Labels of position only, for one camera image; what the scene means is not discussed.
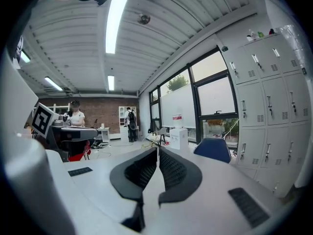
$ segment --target white box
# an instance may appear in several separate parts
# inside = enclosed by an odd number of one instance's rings
[[[175,128],[170,130],[170,147],[173,149],[183,149],[188,147],[188,130],[185,128]]]

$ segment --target backpack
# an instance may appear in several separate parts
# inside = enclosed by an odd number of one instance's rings
[[[128,113],[129,121],[135,121],[135,114],[133,111]]]

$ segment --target person wearing backpack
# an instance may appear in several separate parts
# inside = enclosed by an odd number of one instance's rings
[[[136,137],[136,115],[133,110],[130,109],[130,107],[127,107],[126,111],[126,125],[128,126],[128,140],[129,142],[137,141]]]

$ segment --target fluorescent light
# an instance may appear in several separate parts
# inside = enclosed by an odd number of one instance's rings
[[[114,76],[108,76],[109,90],[114,91]]]
[[[56,88],[58,91],[63,91],[63,89],[60,87],[60,86],[58,86],[55,82],[53,82],[49,77],[45,77],[45,80],[49,83],[49,84],[51,84],[54,88]]]
[[[23,50],[21,51],[21,58],[25,63],[30,62],[30,58],[25,54],[25,52]]]
[[[106,53],[115,54],[119,23],[127,0],[111,0],[106,32]]]

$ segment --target blue chair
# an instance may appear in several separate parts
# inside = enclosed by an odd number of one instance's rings
[[[229,163],[231,155],[224,139],[203,139],[194,154]]]

